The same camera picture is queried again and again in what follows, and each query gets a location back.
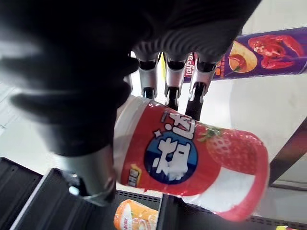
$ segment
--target store shelf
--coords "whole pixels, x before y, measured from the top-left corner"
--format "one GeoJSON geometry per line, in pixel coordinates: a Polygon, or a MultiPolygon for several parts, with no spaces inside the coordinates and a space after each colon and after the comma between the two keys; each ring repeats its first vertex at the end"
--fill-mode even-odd
{"type": "Polygon", "coordinates": [[[8,230],[42,175],[0,158],[0,229],[8,230]]]}
{"type": "Polygon", "coordinates": [[[276,230],[277,226],[307,230],[306,224],[256,216],[241,223],[233,223],[169,195],[163,195],[160,199],[117,190],[115,199],[109,206],[97,207],[71,195],[58,169],[52,169],[41,179],[12,229],[114,230],[116,209],[126,199],[159,210],[157,230],[276,230]]]}
{"type": "Polygon", "coordinates": [[[276,230],[277,226],[307,230],[306,224],[256,216],[251,216],[240,223],[230,222],[206,209],[188,205],[179,198],[164,195],[157,230],[276,230]]]}
{"type": "Polygon", "coordinates": [[[14,223],[16,230],[114,230],[114,215],[119,204],[132,199],[150,208],[159,209],[160,199],[117,190],[110,206],[98,207],[68,192],[58,169],[42,179],[35,193],[14,223]]]}

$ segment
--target orange snack container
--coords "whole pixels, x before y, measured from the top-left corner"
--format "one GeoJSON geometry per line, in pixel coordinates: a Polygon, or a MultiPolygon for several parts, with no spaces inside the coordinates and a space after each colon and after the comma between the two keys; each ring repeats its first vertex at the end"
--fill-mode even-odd
{"type": "Polygon", "coordinates": [[[114,226],[117,230],[155,230],[157,220],[157,210],[134,200],[125,200],[116,210],[114,226]]]}

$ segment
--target blue logo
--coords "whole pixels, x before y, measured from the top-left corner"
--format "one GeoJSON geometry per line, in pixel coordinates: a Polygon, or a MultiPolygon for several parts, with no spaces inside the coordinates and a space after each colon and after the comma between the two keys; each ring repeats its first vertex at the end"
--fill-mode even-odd
{"type": "Polygon", "coordinates": [[[193,175],[197,160],[197,151],[191,140],[166,131],[149,143],[144,165],[155,180],[164,184],[180,184],[193,175]]]}

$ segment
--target strawberry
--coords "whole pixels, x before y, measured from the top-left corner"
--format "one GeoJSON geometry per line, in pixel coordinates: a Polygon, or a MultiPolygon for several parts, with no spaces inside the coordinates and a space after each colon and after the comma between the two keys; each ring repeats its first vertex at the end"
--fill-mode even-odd
{"type": "Polygon", "coordinates": [[[240,173],[256,173],[255,144],[259,139],[248,132],[207,126],[198,141],[205,142],[208,153],[222,167],[240,173]]]}

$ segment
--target red crayfish graphic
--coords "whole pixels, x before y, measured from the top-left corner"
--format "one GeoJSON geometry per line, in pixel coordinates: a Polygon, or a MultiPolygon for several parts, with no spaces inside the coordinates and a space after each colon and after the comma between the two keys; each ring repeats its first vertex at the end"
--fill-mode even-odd
{"type": "Polygon", "coordinates": [[[294,61],[281,61],[283,58],[292,58],[286,55],[286,50],[282,44],[295,51],[299,57],[304,55],[301,44],[288,35],[264,35],[248,40],[248,45],[255,52],[263,55],[261,66],[265,69],[281,69],[294,65],[294,61]]]}

